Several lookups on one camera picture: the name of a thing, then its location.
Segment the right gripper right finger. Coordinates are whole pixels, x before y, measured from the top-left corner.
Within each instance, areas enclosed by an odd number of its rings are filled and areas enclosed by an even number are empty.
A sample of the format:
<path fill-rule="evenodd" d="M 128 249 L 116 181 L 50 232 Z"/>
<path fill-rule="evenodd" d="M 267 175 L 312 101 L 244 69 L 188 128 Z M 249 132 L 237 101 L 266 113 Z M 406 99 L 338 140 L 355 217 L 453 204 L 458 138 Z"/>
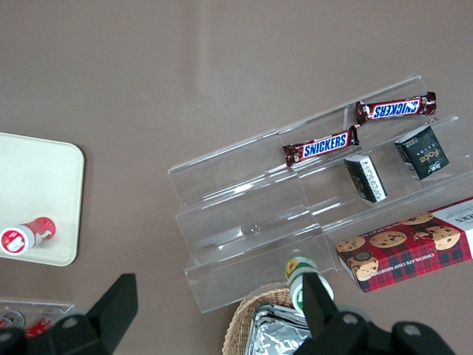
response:
<path fill-rule="evenodd" d="M 302 277 L 302 304 L 311 338 L 296 354 L 388 354 L 385 331 L 354 311 L 340 311 L 317 274 Z"/>

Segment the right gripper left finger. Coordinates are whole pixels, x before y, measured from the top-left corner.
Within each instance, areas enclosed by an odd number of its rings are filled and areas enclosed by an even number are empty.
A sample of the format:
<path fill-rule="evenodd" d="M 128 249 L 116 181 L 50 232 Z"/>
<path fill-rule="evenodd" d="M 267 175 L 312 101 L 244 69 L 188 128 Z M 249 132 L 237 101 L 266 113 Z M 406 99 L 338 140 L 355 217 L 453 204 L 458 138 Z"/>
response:
<path fill-rule="evenodd" d="M 122 274 L 86 314 L 27 340 L 27 354 L 113 354 L 138 311 L 135 274 Z"/>

